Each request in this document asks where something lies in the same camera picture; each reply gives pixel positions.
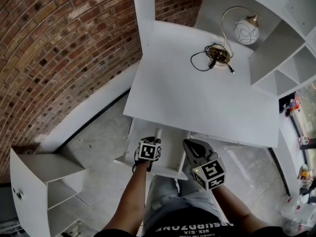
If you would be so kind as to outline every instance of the jeans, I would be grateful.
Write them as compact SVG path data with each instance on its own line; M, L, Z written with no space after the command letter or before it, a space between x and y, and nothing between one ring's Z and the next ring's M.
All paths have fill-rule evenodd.
M143 234L159 219L170 212L197 207L221 219L211 191L204 190L192 177L187 160L183 167L188 180L178 180L179 190L173 178L155 176L149 188L145 207Z

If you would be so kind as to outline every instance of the white desk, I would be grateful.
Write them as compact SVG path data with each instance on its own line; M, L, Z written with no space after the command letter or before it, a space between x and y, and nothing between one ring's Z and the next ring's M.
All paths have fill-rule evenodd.
M17 155L11 149L14 205L28 235L55 237L78 220L62 203L82 191L84 173L84 168L60 155Z
M278 99L250 85L249 48L232 42L228 67L196 70L190 57L222 38L201 30L155 22L148 50L140 61L124 114L215 139L276 147ZM207 68L200 54L195 66Z

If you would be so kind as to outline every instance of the concrete floor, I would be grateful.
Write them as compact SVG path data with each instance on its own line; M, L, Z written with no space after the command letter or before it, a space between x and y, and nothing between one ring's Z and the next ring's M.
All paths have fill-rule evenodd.
M113 216L131 169L113 163L125 150L131 118L124 116L127 96L123 97L63 149L62 155L87 169L83 191L67 201L66 209L82 221L81 232L91 237ZM227 145L203 138L222 157L227 169L226 185L260 219L283 226L279 207L285 189L277 167L267 149ZM152 175L147 175L147 188Z

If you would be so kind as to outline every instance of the person's left arm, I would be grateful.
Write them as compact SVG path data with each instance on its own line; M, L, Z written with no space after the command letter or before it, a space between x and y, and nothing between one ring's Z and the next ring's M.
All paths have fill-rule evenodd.
M145 214L146 171L150 162L137 165L120 199L118 208L104 227L105 229L119 229L135 236Z

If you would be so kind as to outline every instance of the white baseboard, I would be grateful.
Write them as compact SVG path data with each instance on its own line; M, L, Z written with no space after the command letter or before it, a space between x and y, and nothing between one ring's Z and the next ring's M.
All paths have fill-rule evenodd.
M39 135L36 152L52 153L103 108L131 88L139 62L113 78L74 108L48 135Z

